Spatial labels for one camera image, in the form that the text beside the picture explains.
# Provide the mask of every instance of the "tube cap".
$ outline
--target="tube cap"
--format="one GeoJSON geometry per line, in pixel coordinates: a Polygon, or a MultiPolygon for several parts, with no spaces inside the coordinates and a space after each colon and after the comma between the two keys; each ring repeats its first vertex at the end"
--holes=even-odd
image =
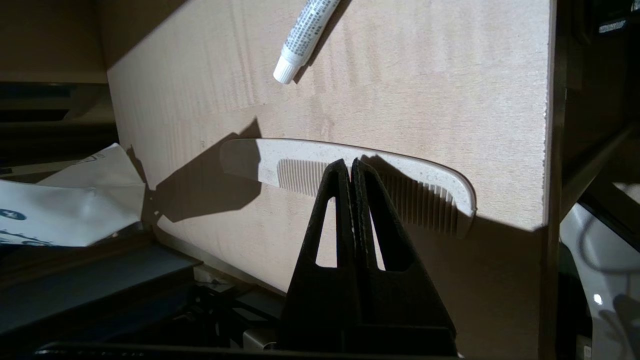
{"type": "Polygon", "coordinates": [[[279,82],[286,85],[291,82],[299,69],[299,66],[293,65],[292,63],[288,62],[287,59],[281,56],[280,59],[278,59],[276,69],[273,71],[273,77],[279,82]]]}

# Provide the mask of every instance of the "comb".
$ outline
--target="comb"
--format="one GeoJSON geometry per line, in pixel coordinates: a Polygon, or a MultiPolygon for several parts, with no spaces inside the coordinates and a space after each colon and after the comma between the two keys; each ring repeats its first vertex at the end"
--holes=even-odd
{"type": "Polygon", "coordinates": [[[458,238],[476,214],[473,187],[459,172],[409,156],[335,143],[290,139],[236,139],[222,145],[227,174],[315,197],[325,168],[358,158],[376,169],[400,219],[458,238]]]}

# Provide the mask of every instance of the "comb teeth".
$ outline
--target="comb teeth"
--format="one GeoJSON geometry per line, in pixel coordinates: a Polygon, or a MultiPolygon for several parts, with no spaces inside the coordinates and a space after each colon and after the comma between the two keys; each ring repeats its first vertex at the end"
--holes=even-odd
{"type": "MultiPolygon", "coordinates": [[[[328,165],[319,161],[282,159],[278,162],[280,187],[315,197],[328,165]]],[[[456,233],[458,209],[445,188],[388,174],[380,174],[380,179],[404,223],[445,234],[456,233]]]]}

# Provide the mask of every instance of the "printed logo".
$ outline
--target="printed logo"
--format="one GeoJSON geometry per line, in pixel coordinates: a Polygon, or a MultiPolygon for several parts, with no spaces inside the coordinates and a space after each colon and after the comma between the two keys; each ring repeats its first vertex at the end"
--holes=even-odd
{"type": "Polygon", "coordinates": [[[10,218],[12,220],[26,220],[27,217],[18,211],[0,209],[0,217],[10,218]]]}

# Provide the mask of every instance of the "crumpled paper bag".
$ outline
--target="crumpled paper bag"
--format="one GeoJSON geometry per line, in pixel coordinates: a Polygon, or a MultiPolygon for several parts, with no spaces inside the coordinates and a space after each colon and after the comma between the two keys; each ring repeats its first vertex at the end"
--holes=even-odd
{"type": "Polygon", "coordinates": [[[0,180],[0,243],[88,246],[140,221],[144,195],[117,143],[37,184],[0,180]]]}

